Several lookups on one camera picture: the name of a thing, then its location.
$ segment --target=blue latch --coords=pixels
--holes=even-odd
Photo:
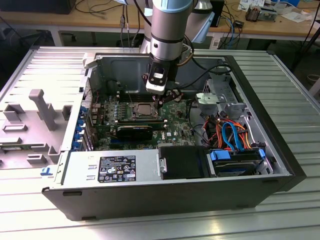
[[[76,133],[73,135],[73,138],[79,140],[81,138],[81,135]]]
[[[212,161],[215,160],[229,160],[231,159],[230,154],[227,150],[213,150],[210,153],[210,157]]]
[[[77,142],[77,141],[72,141],[71,146],[75,147],[75,148],[79,148],[80,147],[80,143]]]
[[[84,106],[80,107],[80,112],[86,113],[87,111],[88,111],[88,109],[86,107],[84,107]]]
[[[264,159],[266,157],[265,151],[263,149],[261,149],[261,148],[259,149],[259,154],[260,154],[262,159]]]
[[[53,173],[51,172],[51,168],[50,167],[43,167],[40,173],[41,176],[52,176]]]
[[[78,119],[78,121],[76,121],[76,123],[80,126],[82,126],[85,122],[81,119]]]
[[[76,132],[76,133],[81,133],[82,130],[83,130],[83,129],[82,129],[82,127],[80,127],[80,126],[76,126],[76,127],[75,127],[75,132]]]

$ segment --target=wire bundle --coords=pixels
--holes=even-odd
[[[222,126],[220,123],[231,123],[233,124],[237,129],[235,134],[237,134],[237,136],[240,137],[242,144],[243,144],[243,148],[244,149],[252,149],[251,144],[249,143],[249,139],[248,139],[248,130],[245,129],[240,123],[235,122],[229,118],[209,118],[203,125],[202,129],[206,129],[206,127],[208,126],[209,121],[212,124],[215,124],[215,133],[212,135],[211,138],[208,139],[207,144],[219,148],[219,149],[225,149],[228,151],[232,151],[233,149],[227,144],[227,142],[224,140],[223,134],[222,134]],[[228,138],[228,142],[230,142],[233,138],[234,134],[233,132],[230,134],[229,138]]]
[[[242,28],[238,27],[239,34],[236,37],[234,37],[234,35],[235,35],[235,26],[234,26],[235,17],[230,13],[230,10],[229,10],[229,7],[227,6],[227,4],[224,4],[224,6],[226,7],[227,11],[222,11],[223,15],[221,15],[221,18],[225,19],[227,25],[228,25],[228,23],[230,24],[230,26],[228,25],[230,28],[230,31],[228,32],[228,34],[226,35],[225,39],[222,41],[222,43],[218,47],[218,49],[221,49],[223,46],[224,46],[224,48],[227,47],[227,49],[230,49],[235,44],[236,44],[236,48],[237,48],[239,41],[240,41]],[[231,33],[231,39],[227,42],[227,39],[228,39],[230,33]]]

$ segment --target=black cable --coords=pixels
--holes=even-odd
[[[194,100],[196,100],[196,98],[194,98],[194,99],[190,102],[189,111],[188,111],[188,114],[187,114],[187,115],[188,115],[188,122],[189,122],[189,125],[190,125],[191,129],[193,130],[193,132],[194,132],[195,134],[197,134],[200,138],[202,138],[206,144],[209,145],[209,142],[208,142],[200,133],[198,133],[198,132],[195,130],[195,127],[193,127],[192,124],[191,124],[190,113],[191,113],[192,103],[193,103]]]
[[[134,1],[134,4],[135,4],[136,8],[138,9],[138,11],[140,12],[141,16],[143,17],[143,19],[151,27],[151,22],[148,20],[148,18],[145,16],[144,12],[139,7],[139,4],[137,3],[137,0],[133,0],[133,1]]]
[[[186,41],[186,44],[188,44],[188,45],[191,47],[191,50],[192,50],[192,52],[194,53],[194,52],[195,52],[194,45],[193,45],[193,43],[191,42],[191,40],[188,38],[187,35],[184,36],[184,40]],[[192,61],[195,63],[195,65],[197,65],[199,68],[201,68],[201,69],[203,69],[203,70],[207,70],[204,66],[202,66],[200,63],[198,63],[197,60],[196,60],[194,57],[192,57],[191,59],[192,59]],[[227,67],[230,68],[230,70],[228,70],[228,71],[223,71],[223,72],[210,70],[209,73],[217,74],[217,75],[222,75],[222,74],[228,74],[228,73],[232,72],[231,66],[228,65]]]
[[[122,6],[122,4],[119,4],[119,5],[112,6],[112,7],[109,7],[109,8],[107,8],[107,9],[103,9],[103,10],[99,10],[99,11],[82,11],[82,10],[80,10],[80,9],[78,8],[78,5],[79,5],[80,3],[83,3],[84,1],[85,1],[85,0],[81,0],[80,2],[78,2],[78,3],[74,6],[74,8],[75,8],[77,11],[79,11],[79,12],[81,12],[81,13],[85,13],[85,14],[101,13],[101,12],[108,11],[108,10],[110,10],[110,9],[114,9],[114,8],[117,8],[117,7]]]
[[[215,69],[215,68],[218,68],[218,67],[231,68],[231,66],[230,66],[229,64],[227,64],[227,63],[222,63],[222,64],[214,65],[214,66],[206,69],[206,70],[205,70],[200,76],[198,76],[194,81],[188,83],[188,84],[185,85],[185,86],[182,85],[182,86],[178,87],[178,89],[181,90],[181,89],[185,89],[185,88],[187,88],[187,87],[190,87],[191,85],[193,85],[193,84],[195,84],[197,81],[199,81],[199,80],[200,80],[204,75],[206,75],[210,70]]]
[[[309,35],[310,35],[310,33],[311,33],[311,30],[312,30],[312,28],[314,27],[315,21],[316,21],[317,16],[318,16],[319,7],[320,7],[320,1],[319,1],[319,4],[318,4],[318,7],[316,8],[316,12],[315,12],[315,16],[314,16],[312,25],[311,25],[311,27],[310,27],[310,30],[309,30],[309,32],[308,32],[308,35],[305,37],[305,39],[304,39],[304,41],[303,41],[302,47],[305,45],[305,43],[306,43],[306,41],[307,41],[307,39],[308,39],[308,37],[309,37]]]
[[[129,44],[129,48],[130,48],[130,32],[129,32],[129,17],[128,17],[128,6],[125,5],[125,18],[126,18],[126,29],[127,29],[127,33],[128,33],[128,44]]]
[[[227,4],[224,4],[224,6],[226,7],[226,9],[227,9],[228,12],[226,12],[226,11],[222,11],[222,12],[229,15],[229,19],[230,19],[230,21],[231,21],[231,24],[233,24],[233,22],[235,21],[235,17],[230,13],[230,10],[229,10],[229,7],[227,6]],[[218,49],[221,49],[221,47],[222,47],[223,45],[226,46],[226,41],[227,41],[227,38],[229,37],[229,34],[231,33],[231,31],[232,31],[232,26],[230,25],[230,30],[229,30],[228,34],[226,35],[224,41],[223,41],[223,42],[221,43],[221,45],[218,47]]]
[[[138,12],[138,30],[136,31],[136,33],[135,33],[135,35],[133,37],[133,40],[131,42],[131,47],[132,48],[135,46],[135,40],[136,40],[136,37],[137,37],[138,33],[140,32],[140,27],[141,27],[140,26],[140,12],[139,12],[139,10],[137,10],[137,12]]]
[[[87,2],[87,5],[88,5],[88,8],[89,8],[89,11],[91,12],[90,14],[93,15],[93,16],[96,16],[98,18],[101,18],[101,19],[106,19],[104,16],[100,16],[100,15],[96,15],[93,11],[93,8],[95,7],[98,7],[98,6],[104,6],[104,5],[108,5],[109,3],[111,3],[112,0],[109,0],[108,2],[106,3],[101,3],[101,4],[96,4],[96,5],[93,5],[93,6],[89,6],[89,0],[86,0]]]
[[[230,38],[230,40],[229,40],[228,42],[225,42],[225,43],[224,43],[224,46],[228,45],[231,41],[232,41],[233,43],[232,43],[230,46],[233,46],[233,45],[239,43],[239,41],[240,41],[240,34],[242,33],[242,28],[241,28],[241,27],[238,27],[238,30],[239,30],[239,34],[238,34],[234,39],[232,39],[232,40],[231,40],[231,38]]]
[[[29,48],[31,47],[31,45],[30,45],[9,23],[7,23],[7,21],[4,20],[2,16],[0,16],[0,19],[1,19],[10,29],[12,29],[12,30],[15,32],[15,34],[17,34],[18,37],[19,37],[20,39],[22,39],[22,40],[28,45]]]
[[[124,46],[124,40],[122,38],[122,34],[124,32],[124,25],[126,24],[126,18],[125,18],[125,5],[122,6],[122,15],[120,17],[120,25],[121,25],[121,30],[120,30],[120,39],[121,39],[121,47]]]
[[[318,16],[319,8],[320,8],[320,1],[319,1],[319,4],[318,4],[318,7],[316,8],[315,16],[314,16],[312,25],[311,25],[311,27],[310,27],[310,29],[309,29],[309,32],[308,32],[307,36],[305,37],[305,39],[304,39],[304,41],[303,41],[303,44],[302,44],[302,46],[300,47],[300,49],[299,49],[299,51],[298,51],[298,53],[297,53],[297,57],[295,57],[295,59],[294,59],[294,61],[293,61],[292,68],[291,68],[291,71],[292,71],[292,72],[296,69],[296,67],[298,66],[298,64],[300,63],[302,57],[303,57],[304,54],[305,54],[305,52],[302,53],[302,52],[303,52],[303,48],[304,48],[304,46],[305,46],[305,43],[307,42],[307,39],[308,39],[308,37],[309,37],[309,35],[310,35],[310,33],[311,33],[312,28],[314,27],[315,21],[316,21],[317,16]]]

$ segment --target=wooden table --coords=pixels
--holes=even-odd
[[[106,3],[107,0],[89,0],[90,6]],[[249,22],[245,20],[245,12],[238,11],[239,0],[227,0],[226,3],[230,12],[236,20],[244,22],[242,38],[253,39],[274,39],[274,40],[296,40],[302,41],[307,36],[310,29],[310,21],[296,23],[282,16],[277,16],[275,22],[258,21]],[[107,5],[97,6],[94,10],[99,11],[118,5],[117,2],[110,2]],[[300,2],[299,8],[315,8],[318,1],[311,3]],[[88,11],[86,2],[78,6],[83,11]],[[116,7],[105,12],[105,19],[91,15],[89,13],[79,12],[75,9],[69,15],[59,15],[51,13],[29,13],[29,12],[0,12],[2,16],[13,28],[17,29],[36,29],[48,30],[51,32],[54,44],[63,46],[60,31],[81,31],[81,32],[120,32],[120,16],[122,7]],[[138,13],[135,6],[128,6],[129,26],[132,32],[138,28]],[[0,22],[0,28],[7,26]],[[144,32],[144,21],[141,17],[141,33]],[[218,27],[210,28],[208,36],[212,37],[211,47],[223,36],[226,36],[230,28],[226,22],[221,19]]]

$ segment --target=aluminum extrusion table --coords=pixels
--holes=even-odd
[[[30,50],[1,91],[0,110],[3,102],[14,101],[15,97],[27,98],[24,88],[39,85],[49,88],[49,83],[61,89],[68,87],[56,93],[52,104],[72,104],[72,89],[78,88],[85,74],[85,54],[123,51],[137,53],[138,49],[40,47]],[[196,53],[208,55],[210,50]],[[289,192],[271,195],[256,208],[77,222],[68,220],[41,194],[42,187],[53,178],[42,178],[40,168],[0,170],[0,238],[319,239],[320,105],[276,56],[265,51],[221,50],[219,53],[234,56],[307,179]]]

